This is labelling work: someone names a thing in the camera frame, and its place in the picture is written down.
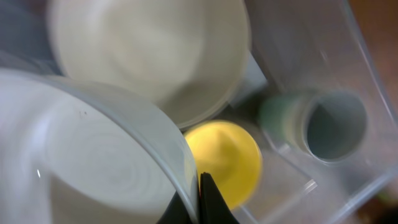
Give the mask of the yellow bowl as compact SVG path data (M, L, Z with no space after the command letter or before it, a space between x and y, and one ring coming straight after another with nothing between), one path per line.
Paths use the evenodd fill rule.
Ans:
M229 209L249 200L262 175L262 154L254 138L226 120L202 123L184 134L198 174L211 174Z

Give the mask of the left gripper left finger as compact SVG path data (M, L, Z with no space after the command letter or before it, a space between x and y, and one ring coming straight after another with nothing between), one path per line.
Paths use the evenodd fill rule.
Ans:
M177 192L157 224L190 224L189 214Z

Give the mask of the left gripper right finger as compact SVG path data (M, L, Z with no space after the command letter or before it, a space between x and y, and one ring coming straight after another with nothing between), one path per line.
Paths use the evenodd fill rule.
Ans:
M239 224L218 190L211 174L200 174L200 223Z

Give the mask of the white bowl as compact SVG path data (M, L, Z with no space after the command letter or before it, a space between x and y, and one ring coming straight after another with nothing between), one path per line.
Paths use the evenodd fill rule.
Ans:
M2 223L157 223L195 162L156 105L112 85L1 70Z

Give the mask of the white label in bin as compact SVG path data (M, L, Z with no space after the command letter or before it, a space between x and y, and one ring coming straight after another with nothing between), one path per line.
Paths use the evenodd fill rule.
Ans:
M237 107L243 104L246 100L252 97L252 95L255 95L266 86L267 79L254 59L252 53L250 53L244 77L235 96L229 100L229 105L231 107Z

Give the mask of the grey plastic cup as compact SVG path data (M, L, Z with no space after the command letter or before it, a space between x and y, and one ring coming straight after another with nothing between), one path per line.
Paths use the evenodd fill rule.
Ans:
M354 154L364 141L368 115L364 103L348 91L309 91L300 96L294 143L324 163Z

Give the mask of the clear plastic storage bin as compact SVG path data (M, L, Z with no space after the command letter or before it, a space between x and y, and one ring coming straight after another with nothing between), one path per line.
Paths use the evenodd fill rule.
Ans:
M184 137L202 123L226 120L244 128L257 142L263 162L261 180L249 200L230 209L239 223L342 222L397 175L397 119L369 64L350 6L347 1L243 2L251 31L249 53L267 86L237 107L228 101L219 112L193 126L175 125ZM1 2L1 70L69 78L52 51L48 3L43 1L39 11L34 1ZM300 96L309 91L348 91L360 97L368 127L354 154L324 163L296 146ZM265 100L286 94L297 100L285 141L262 129L258 114ZM196 173L200 223L197 167Z

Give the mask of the green plastic cup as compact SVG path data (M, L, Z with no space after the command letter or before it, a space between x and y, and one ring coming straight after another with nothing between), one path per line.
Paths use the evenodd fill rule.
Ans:
M289 126L292 124L289 119L296 100L297 96L292 94L277 95L265 100L258 114L260 127L275 138L288 140L291 130Z

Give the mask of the cream white plate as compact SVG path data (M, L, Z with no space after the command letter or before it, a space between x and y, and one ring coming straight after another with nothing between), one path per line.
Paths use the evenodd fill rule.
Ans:
M224 108L248 64L242 0L53 0L47 21L67 77L133 91L179 128Z

